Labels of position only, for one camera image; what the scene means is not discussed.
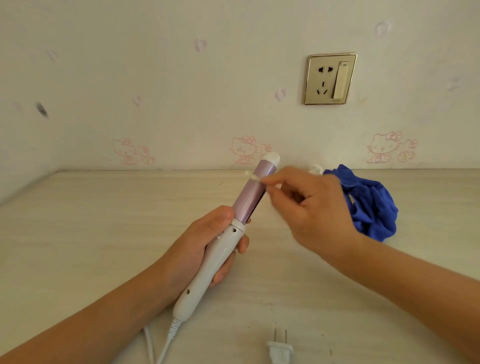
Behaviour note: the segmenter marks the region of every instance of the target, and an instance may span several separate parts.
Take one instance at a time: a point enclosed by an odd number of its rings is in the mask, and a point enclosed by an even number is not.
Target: person's right arm
[[[480,281],[357,232],[340,182],[332,174],[314,176],[285,167],[262,182],[301,245],[411,313],[480,363]]]

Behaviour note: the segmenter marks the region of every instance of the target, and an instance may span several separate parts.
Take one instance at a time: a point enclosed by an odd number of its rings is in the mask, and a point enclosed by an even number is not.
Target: person
[[[480,282],[430,264],[358,233],[341,185],[285,167],[262,178],[293,237],[338,271],[379,293],[480,363]],[[232,221],[221,206],[194,221],[152,266],[82,311],[0,357],[0,364],[109,363],[186,288],[206,245]],[[238,252],[244,253],[244,236]],[[235,253],[215,274],[230,271]]]

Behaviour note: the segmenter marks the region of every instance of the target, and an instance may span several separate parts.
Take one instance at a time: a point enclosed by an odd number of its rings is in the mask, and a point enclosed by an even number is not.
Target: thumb
[[[206,246],[218,236],[233,220],[233,209],[229,206],[219,206],[202,218],[194,221],[186,230],[193,240]]]
[[[301,222],[306,213],[303,207],[298,205],[276,187],[268,186],[267,192],[270,195],[273,207],[290,227]]]

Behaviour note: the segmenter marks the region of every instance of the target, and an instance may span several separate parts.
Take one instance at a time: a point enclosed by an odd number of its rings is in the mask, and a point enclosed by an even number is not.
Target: gold outlet frame
[[[307,61],[307,76],[305,79],[305,91],[303,94],[304,105],[344,105],[347,102],[350,84],[352,82],[355,64],[357,63],[356,53],[333,53],[333,54],[315,54],[308,57]],[[349,62],[347,81],[345,82],[345,91],[341,99],[333,99],[334,90],[327,90],[327,96],[323,93],[318,94],[318,84],[322,80],[327,80],[328,83],[334,83],[337,77],[338,64],[340,62]],[[318,75],[315,72],[319,66],[328,67],[329,65],[336,65],[335,72],[331,75]]]

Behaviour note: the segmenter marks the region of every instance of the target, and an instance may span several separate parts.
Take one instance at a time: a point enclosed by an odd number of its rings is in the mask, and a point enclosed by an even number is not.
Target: wall socket
[[[308,58],[305,105],[343,105],[355,68],[355,53],[319,54]]]

